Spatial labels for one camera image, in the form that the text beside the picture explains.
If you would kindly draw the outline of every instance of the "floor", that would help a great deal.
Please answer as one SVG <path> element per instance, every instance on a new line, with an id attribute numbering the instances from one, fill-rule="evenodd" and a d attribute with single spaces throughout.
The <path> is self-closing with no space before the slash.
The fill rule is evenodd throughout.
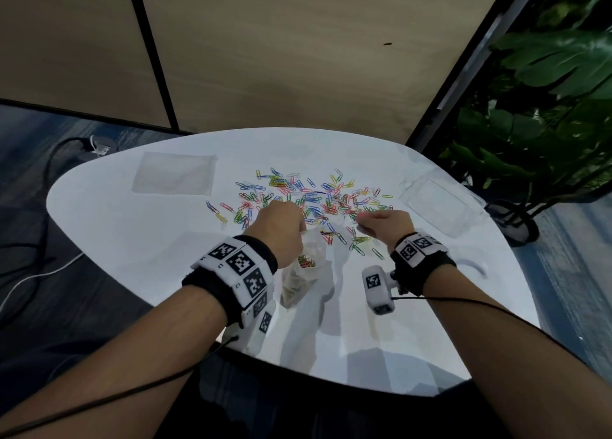
<path id="1" fill-rule="evenodd" d="M 45 215 L 42 172 L 50 150 L 71 136 L 113 138 L 119 149 L 174 137 L 170 134 L 122 127 L 0 105 L 0 277 L 31 261 L 26 248 L 3 248 L 12 242 L 36 242 Z M 67 145 L 54 158 L 57 176 L 78 164 L 78 143 Z M 545 326 L 598 373 L 612 382 L 612 197 L 590 205 L 559 205 L 537 218 L 541 238 L 515 249 L 530 283 Z M 45 271 L 55 270 L 79 253 L 51 222 Z M 0 300 L 11 285 L 31 272 L 4 276 Z M 25 283 L 0 315 L 0 327 L 32 293 Z M 87 257 L 42 281 L 33 302 L 13 323 L 0 329 L 0 361 L 45 344 L 111 337 L 129 326 L 150 306 L 132 295 Z M 218 366 L 227 384 L 249 390 L 235 371 Z M 244 408 L 257 396 L 223 393 L 209 387 L 230 416 L 256 422 L 254 410 Z"/>

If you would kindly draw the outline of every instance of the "wooden panel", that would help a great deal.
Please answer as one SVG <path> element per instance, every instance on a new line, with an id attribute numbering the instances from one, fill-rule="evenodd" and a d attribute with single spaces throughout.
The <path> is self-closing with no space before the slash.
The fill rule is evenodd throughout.
<path id="1" fill-rule="evenodd" d="M 144 3 L 182 130 L 305 126 L 405 143 L 494 1 Z"/>
<path id="2" fill-rule="evenodd" d="M 0 0 L 0 97 L 169 126 L 130 0 Z"/>

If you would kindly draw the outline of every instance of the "plastic bag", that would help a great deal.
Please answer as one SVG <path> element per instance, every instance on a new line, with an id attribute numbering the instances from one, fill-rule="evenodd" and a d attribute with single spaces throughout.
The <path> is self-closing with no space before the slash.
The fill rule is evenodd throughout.
<path id="1" fill-rule="evenodd" d="M 302 233 L 302 243 L 302 254 L 288 266 L 288 272 L 283 278 L 280 304 L 286 309 L 297 305 L 321 277 L 325 267 L 331 264 L 325 260 L 326 243 L 319 228 Z"/>

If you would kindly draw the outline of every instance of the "wristband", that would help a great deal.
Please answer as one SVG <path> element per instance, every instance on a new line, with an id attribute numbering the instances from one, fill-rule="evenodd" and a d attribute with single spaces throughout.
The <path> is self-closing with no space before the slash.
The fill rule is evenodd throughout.
<path id="1" fill-rule="evenodd" d="M 226 238 L 195 264 L 183 285 L 207 290 L 219 301 L 228 325 L 248 327 L 273 298 L 277 261 L 270 249 L 251 236 Z"/>
<path id="2" fill-rule="evenodd" d="M 424 232 L 407 234 L 391 253 L 395 262 L 395 279 L 401 288 L 415 296 L 423 295 L 423 286 L 432 272 L 445 264 L 456 266 L 441 242 Z"/>

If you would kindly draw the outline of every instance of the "person's left arm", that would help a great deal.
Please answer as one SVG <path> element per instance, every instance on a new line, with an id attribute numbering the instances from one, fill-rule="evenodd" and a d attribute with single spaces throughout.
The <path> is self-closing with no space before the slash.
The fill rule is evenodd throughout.
<path id="1" fill-rule="evenodd" d="M 280 268 L 302 251 L 302 213 L 276 202 L 245 234 L 264 242 Z M 156 381 L 196 364 L 227 324 L 224 307 L 187 284 L 79 365 L 0 418 L 0 432 Z M 189 375 L 35 429 L 26 436 L 153 437 Z"/>

